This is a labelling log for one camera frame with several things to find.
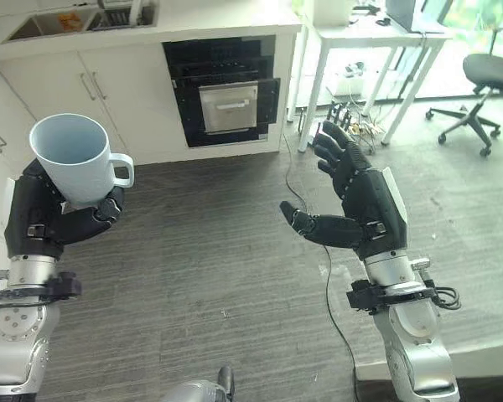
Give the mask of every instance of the desk leg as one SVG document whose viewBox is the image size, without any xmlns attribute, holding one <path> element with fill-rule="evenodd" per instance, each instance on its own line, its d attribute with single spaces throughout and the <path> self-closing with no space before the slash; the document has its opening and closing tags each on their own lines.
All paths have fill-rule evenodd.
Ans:
<svg viewBox="0 0 503 402">
<path fill-rule="evenodd" d="M 381 143 L 382 145 L 387 145 L 389 144 L 389 141 L 392 139 L 393 134 L 395 133 L 395 130 L 399 126 L 399 124 L 402 121 L 402 118 L 406 114 L 408 107 L 413 102 L 413 99 L 416 97 L 417 92 L 419 91 L 419 88 L 421 88 L 421 84 L 425 80 L 425 77 L 427 76 L 428 71 L 430 68 L 433 66 L 434 60 L 438 56 L 439 51 L 442 49 L 443 42 L 440 44 L 437 44 L 436 46 L 433 46 L 430 48 L 430 54 L 427 57 L 427 61 L 423 64 L 423 67 L 419 71 L 419 75 L 417 76 L 417 80 L 412 85 L 412 88 L 410 89 L 410 92 L 408 92 L 408 95 L 406 99 L 403 101 L 401 108 L 399 109 L 399 112 L 395 116 L 395 120 L 393 121 L 392 125 L 389 127 L 389 130 L 387 131 L 386 135 L 382 138 Z"/>
<path fill-rule="evenodd" d="M 302 69 L 303 69 L 303 60 L 305 56 L 305 49 L 308 46 L 308 36 L 309 29 L 302 25 L 302 32 L 300 33 L 300 54 L 298 55 L 298 63 L 296 65 L 296 71 L 294 76 L 294 91 L 292 93 L 291 99 L 288 104 L 288 114 L 287 121 L 294 120 L 294 111 L 296 110 L 296 101 L 298 99 L 298 90 L 300 88 L 300 80 L 302 79 Z"/>
<path fill-rule="evenodd" d="M 317 110 L 317 101 L 319 100 L 319 92 L 320 86 L 322 85 L 324 69 L 326 68 L 326 62 L 328 61 L 328 53 L 329 43 L 321 39 L 319 62 L 317 63 L 317 70 L 315 71 L 315 79 L 313 81 L 313 89 L 311 90 L 308 110 L 306 112 L 305 121 L 303 123 L 300 145 L 298 146 L 298 150 L 300 152 L 305 152 L 306 148 L 308 147 L 309 131 L 311 130 L 311 125 L 313 124 L 315 111 Z"/>
<path fill-rule="evenodd" d="M 389 52 L 389 55 L 387 56 L 386 63 L 382 67 L 380 75 L 378 75 L 378 81 L 376 82 L 375 87 L 372 90 L 371 97 L 367 100 L 366 105 L 363 108 L 363 111 L 361 111 L 362 116 L 368 116 L 369 111 L 371 110 L 372 106 L 375 104 L 376 96 L 378 95 L 378 91 L 382 87 L 382 83 L 384 82 L 384 78 L 386 78 L 387 69 L 389 68 L 390 64 L 392 63 L 393 57 L 395 56 L 396 51 L 397 51 L 397 47 L 392 48 L 391 52 Z"/>
</svg>

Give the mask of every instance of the floor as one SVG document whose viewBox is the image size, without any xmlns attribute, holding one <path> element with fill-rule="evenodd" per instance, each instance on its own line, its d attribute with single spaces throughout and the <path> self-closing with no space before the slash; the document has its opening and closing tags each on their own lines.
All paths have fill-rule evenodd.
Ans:
<svg viewBox="0 0 503 402">
<path fill-rule="evenodd" d="M 442 315 L 448 348 L 503 339 L 503 126 L 485 160 L 468 128 L 439 146 L 451 120 L 425 121 L 427 108 L 414 104 L 371 161 L 395 175 L 410 256 L 429 255 L 435 281 L 461 293 L 464 307 Z M 503 99 L 483 111 L 503 125 Z M 295 150 L 292 126 L 287 134 Z M 39 400 L 154 402 L 186 379 L 215 379 L 229 363 L 243 402 L 352 401 L 350 357 L 325 307 L 327 256 L 278 210 L 298 202 L 285 187 L 289 160 L 283 145 L 137 167 L 120 222 L 69 246 L 60 263 L 81 278 L 84 295 L 62 303 Z M 311 211 L 339 214 L 315 165 L 310 150 L 295 153 L 288 178 Z M 335 318 L 359 362 L 383 358 L 372 320 L 345 299 L 363 270 L 351 251 L 332 256 Z"/>
</svg>

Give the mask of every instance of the kitchen sink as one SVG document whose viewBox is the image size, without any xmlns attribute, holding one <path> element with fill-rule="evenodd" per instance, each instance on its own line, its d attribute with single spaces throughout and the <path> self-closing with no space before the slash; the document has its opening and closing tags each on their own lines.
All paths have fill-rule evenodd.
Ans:
<svg viewBox="0 0 503 402">
<path fill-rule="evenodd" d="M 154 25 L 155 6 L 146 5 L 137 19 L 137 25 L 128 23 L 130 7 L 74 8 L 56 13 L 35 14 L 7 38 L 4 42 L 21 39 L 43 38 L 50 35 L 82 34 L 88 31 L 104 31 L 121 28 L 146 28 Z"/>
<path fill-rule="evenodd" d="M 108 29 L 152 27 L 154 22 L 154 9 L 154 6 L 144 6 L 137 20 L 137 25 L 133 27 L 128 23 L 128 15 L 131 12 L 130 7 L 107 8 L 95 15 L 87 30 L 103 31 Z"/>
<path fill-rule="evenodd" d="M 98 8 L 82 8 L 29 17 L 7 40 L 38 38 L 49 35 L 79 33 Z"/>
</svg>

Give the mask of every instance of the white box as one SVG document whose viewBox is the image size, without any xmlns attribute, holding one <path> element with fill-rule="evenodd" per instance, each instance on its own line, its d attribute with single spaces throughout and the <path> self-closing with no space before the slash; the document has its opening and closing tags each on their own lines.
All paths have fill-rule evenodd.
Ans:
<svg viewBox="0 0 503 402">
<path fill-rule="evenodd" d="M 305 0 L 303 11 L 314 27 L 347 26 L 355 0 Z"/>
<path fill-rule="evenodd" d="M 344 74 L 332 74 L 326 79 L 326 88 L 333 96 L 360 95 L 363 93 L 366 74 L 355 77 L 345 77 Z"/>
</svg>

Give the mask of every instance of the oven handle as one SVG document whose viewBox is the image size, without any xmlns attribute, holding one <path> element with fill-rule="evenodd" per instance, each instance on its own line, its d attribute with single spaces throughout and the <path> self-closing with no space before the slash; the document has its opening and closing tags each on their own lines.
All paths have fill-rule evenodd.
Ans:
<svg viewBox="0 0 503 402">
<path fill-rule="evenodd" d="M 237 102 L 237 103 L 228 103 L 226 105 L 216 105 L 216 109 L 219 111 L 224 111 L 226 109 L 237 109 L 237 108 L 242 108 L 250 105 L 250 100 L 245 99 L 242 102 Z"/>
</svg>

